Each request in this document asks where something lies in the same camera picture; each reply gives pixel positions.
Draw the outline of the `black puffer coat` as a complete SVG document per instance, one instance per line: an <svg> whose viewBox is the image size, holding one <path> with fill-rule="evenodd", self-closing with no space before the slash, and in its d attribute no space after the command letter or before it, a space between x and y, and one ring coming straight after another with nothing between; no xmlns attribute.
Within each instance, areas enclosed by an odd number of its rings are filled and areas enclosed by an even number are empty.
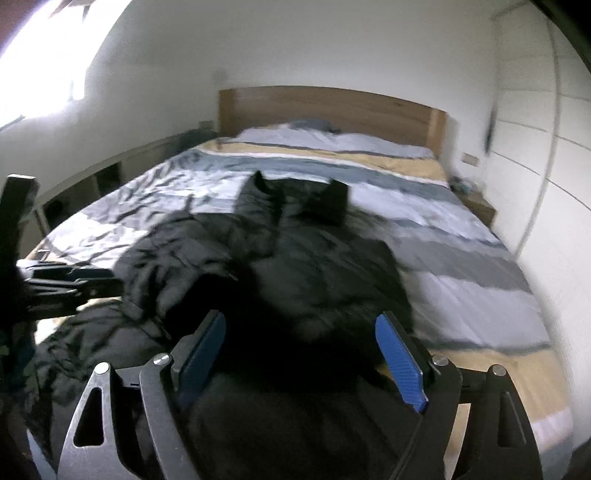
<svg viewBox="0 0 591 480"><path fill-rule="evenodd" d="M228 213L167 215L115 263L116 300L66 319L35 354L26 421L51 465L92 368L134 367L211 311L226 333L180 411L204 479L385 479L418 421L378 373L375 322L412 308L382 241L346 227L339 181L249 176Z"/></svg>

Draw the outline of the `dark clothes on shelf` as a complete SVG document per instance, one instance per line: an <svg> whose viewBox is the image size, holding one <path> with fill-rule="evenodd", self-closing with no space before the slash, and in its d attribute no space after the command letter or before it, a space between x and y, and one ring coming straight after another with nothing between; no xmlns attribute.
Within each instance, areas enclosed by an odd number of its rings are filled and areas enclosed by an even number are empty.
<svg viewBox="0 0 591 480"><path fill-rule="evenodd" d="M209 140L215 139L218 134L209 129L191 129L177 135L167 147L171 156L193 148Z"/></svg>

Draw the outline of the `white low shelf unit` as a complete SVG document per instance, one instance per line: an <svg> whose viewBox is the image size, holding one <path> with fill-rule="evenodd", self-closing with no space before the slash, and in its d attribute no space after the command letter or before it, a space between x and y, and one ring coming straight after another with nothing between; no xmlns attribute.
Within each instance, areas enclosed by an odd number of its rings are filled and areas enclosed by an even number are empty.
<svg viewBox="0 0 591 480"><path fill-rule="evenodd" d="M39 195L23 231L20 257L28 256L70 216L172 157L167 147L177 135L109 157Z"/></svg>

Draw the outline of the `window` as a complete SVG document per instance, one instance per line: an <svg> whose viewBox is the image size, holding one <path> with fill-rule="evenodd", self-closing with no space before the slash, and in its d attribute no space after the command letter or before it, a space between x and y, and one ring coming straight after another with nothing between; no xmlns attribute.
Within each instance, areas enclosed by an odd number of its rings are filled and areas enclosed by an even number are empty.
<svg viewBox="0 0 591 480"><path fill-rule="evenodd" d="M58 114L85 95L87 71L128 1L46 1L1 53L1 128Z"/></svg>

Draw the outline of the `wooden nightstand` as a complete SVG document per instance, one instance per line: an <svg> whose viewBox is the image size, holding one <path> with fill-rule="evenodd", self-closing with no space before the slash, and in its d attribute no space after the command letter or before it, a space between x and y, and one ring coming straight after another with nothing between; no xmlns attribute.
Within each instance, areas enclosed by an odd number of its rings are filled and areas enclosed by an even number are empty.
<svg viewBox="0 0 591 480"><path fill-rule="evenodd" d="M491 228L497 210L479 192L461 194L462 203L487 227Z"/></svg>

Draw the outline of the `items on nightstand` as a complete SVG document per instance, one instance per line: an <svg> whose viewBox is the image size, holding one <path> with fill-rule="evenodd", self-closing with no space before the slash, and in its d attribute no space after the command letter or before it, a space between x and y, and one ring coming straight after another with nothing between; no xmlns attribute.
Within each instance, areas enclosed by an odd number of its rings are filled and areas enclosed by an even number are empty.
<svg viewBox="0 0 591 480"><path fill-rule="evenodd" d="M457 195L468 196L478 191L478 186L474 182L458 176L451 177L449 185Z"/></svg>

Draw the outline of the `blue grey pillow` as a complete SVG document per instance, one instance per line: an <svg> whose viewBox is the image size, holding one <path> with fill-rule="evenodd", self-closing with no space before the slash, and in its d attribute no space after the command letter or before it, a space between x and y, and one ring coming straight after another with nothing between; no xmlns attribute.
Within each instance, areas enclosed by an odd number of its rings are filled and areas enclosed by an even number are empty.
<svg viewBox="0 0 591 480"><path fill-rule="evenodd" d="M287 126L291 129L318 130L332 134L341 133L341 130L339 130L338 127L333 126L330 121L317 118L295 119L288 122Z"/></svg>

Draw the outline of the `wooden headboard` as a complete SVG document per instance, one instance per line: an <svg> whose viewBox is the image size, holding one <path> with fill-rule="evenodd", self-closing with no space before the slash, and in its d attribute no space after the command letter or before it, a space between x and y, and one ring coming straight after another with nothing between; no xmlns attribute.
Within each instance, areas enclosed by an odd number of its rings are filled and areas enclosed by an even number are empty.
<svg viewBox="0 0 591 480"><path fill-rule="evenodd" d="M320 119L339 130L442 152L447 113L382 94L311 86L259 86L218 92L219 133L235 136L252 127Z"/></svg>

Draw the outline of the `white sliding wardrobe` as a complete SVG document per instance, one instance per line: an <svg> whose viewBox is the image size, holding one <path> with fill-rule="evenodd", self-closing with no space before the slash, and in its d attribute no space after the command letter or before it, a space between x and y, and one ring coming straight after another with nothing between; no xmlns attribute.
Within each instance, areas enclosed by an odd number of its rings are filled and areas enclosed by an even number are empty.
<svg viewBox="0 0 591 480"><path fill-rule="evenodd" d="M497 104L485 193L539 300L574 416L590 418L590 72L531 1L492 17Z"/></svg>

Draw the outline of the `wall socket plate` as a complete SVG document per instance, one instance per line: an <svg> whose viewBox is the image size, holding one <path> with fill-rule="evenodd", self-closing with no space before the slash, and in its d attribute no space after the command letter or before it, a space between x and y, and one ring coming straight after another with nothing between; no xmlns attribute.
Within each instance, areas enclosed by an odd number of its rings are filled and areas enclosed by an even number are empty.
<svg viewBox="0 0 591 480"><path fill-rule="evenodd" d="M464 153L462 156L462 162L467 165L477 167L479 165L479 158L474 155Z"/></svg>

